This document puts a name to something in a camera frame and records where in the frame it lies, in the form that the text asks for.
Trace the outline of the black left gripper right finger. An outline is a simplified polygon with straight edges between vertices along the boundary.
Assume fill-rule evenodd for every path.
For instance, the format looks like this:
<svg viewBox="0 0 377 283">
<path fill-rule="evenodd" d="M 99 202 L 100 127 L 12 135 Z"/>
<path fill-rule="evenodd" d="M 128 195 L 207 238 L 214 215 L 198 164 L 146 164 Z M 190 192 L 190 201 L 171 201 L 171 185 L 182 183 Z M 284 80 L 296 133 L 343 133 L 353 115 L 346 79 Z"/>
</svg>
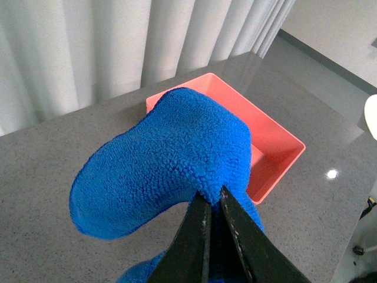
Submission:
<svg viewBox="0 0 377 283">
<path fill-rule="evenodd" d="M 309 282 L 225 186 L 221 189 L 221 209 L 248 282 Z"/>
</svg>

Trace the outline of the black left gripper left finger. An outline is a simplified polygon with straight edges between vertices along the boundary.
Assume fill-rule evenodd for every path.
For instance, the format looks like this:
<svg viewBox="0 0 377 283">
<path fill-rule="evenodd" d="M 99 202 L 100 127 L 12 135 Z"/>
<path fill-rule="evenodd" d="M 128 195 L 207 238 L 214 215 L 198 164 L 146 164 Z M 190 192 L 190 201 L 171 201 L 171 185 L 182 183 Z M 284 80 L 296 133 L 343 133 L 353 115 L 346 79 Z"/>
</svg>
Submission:
<svg viewBox="0 0 377 283">
<path fill-rule="evenodd" d="M 196 193 L 165 255 L 147 282 L 207 282 L 211 205 Z"/>
</svg>

